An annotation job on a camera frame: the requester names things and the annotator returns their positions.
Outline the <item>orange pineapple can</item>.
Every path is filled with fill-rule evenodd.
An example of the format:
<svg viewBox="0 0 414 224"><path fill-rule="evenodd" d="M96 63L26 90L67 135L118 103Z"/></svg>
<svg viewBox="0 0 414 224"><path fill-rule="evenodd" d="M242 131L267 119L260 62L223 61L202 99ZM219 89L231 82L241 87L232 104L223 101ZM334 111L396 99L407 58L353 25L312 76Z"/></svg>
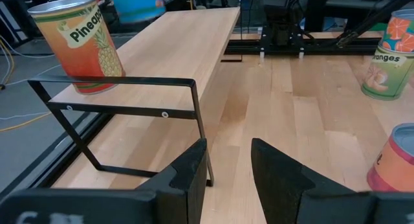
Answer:
<svg viewBox="0 0 414 224"><path fill-rule="evenodd" d="M125 76L98 0L51 1L28 13L67 76Z"/></svg>

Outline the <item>blue and yellow cherries can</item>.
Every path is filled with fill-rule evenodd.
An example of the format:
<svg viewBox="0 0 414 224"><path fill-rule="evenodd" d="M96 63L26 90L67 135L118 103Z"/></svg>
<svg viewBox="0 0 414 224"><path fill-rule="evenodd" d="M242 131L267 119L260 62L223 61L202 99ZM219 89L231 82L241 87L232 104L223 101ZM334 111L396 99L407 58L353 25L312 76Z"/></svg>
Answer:
<svg viewBox="0 0 414 224"><path fill-rule="evenodd" d="M147 21L166 10L163 0L113 0L113 3L122 24Z"/></svg>

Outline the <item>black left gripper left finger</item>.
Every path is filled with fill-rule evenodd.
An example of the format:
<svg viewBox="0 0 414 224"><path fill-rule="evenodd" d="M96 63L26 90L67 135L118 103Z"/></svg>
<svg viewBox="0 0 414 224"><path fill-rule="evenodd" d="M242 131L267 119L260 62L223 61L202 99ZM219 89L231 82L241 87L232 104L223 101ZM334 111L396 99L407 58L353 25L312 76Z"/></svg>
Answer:
<svg viewBox="0 0 414 224"><path fill-rule="evenodd" d="M165 169L141 184L153 196L139 224L200 224L207 181L207 142L199 139Z"/></svg>

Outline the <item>light green oranges can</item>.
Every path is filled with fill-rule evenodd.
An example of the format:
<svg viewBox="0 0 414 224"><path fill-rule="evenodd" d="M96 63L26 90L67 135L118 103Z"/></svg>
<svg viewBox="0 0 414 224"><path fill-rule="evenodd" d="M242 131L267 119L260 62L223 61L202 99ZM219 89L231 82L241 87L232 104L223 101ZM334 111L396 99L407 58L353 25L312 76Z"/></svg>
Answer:
<svg viewBox="0 0 414 224"><path fill-rule="evenodd" d="M381 45L362 82L362 92L379 100L398 99L414 71L414 53L398 52Z"/></svg>

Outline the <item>blue orange slices can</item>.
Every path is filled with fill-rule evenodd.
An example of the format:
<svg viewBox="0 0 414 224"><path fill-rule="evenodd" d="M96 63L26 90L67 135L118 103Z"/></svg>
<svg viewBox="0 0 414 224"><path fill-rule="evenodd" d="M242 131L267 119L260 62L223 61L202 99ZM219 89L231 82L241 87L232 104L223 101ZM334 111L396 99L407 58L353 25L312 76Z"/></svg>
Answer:
<svg viewBox="0 0 414 224"><path fill-rule="evenodd" d="M379 43L385 49L414 53L414 9L394 11Z"/></svg>

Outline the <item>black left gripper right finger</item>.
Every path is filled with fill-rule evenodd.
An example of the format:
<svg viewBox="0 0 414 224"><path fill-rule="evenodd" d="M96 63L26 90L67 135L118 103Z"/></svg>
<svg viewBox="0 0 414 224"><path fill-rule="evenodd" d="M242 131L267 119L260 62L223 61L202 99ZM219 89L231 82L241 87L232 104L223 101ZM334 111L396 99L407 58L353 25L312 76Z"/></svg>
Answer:
<svg viewBox="0 0 414 224"><path fill-rule="evenodd" d="M251 163L268 224L296 224L301 197L306 192L322 195L353 192L259 138L252 139Z"/></svg>

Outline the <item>white mixed fruit can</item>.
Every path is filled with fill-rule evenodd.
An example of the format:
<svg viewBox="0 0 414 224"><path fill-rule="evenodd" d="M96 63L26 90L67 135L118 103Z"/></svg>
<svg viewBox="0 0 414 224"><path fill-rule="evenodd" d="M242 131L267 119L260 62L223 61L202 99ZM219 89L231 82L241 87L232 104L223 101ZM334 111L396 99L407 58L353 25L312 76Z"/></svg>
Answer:
<svg viewBox="0 0 414 224"><path fill-rule="evenodd" d="M414 192L414 123L393 128L367 173L374 191Z"/></svg>

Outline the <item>black aluminium table frame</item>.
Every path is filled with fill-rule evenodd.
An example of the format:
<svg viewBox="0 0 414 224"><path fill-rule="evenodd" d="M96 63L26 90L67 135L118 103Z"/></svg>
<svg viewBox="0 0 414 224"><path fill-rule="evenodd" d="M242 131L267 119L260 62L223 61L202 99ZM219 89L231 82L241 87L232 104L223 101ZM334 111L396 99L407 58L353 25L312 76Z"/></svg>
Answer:
<svg viewBox="0 0 414 224"><path fill-rule="evenodd" d="M249 145L267 140L333 174L334 146L358 151L340 179L364 187L363 174L385 132L360 90L376 38L342 43L307 39L304 48L276 48L267 37L233 39L200 101L212 157L212 194L248 192ZM160 170L199 137L190 119L84 113L72 123L97 159L108 166Z"/></svg>

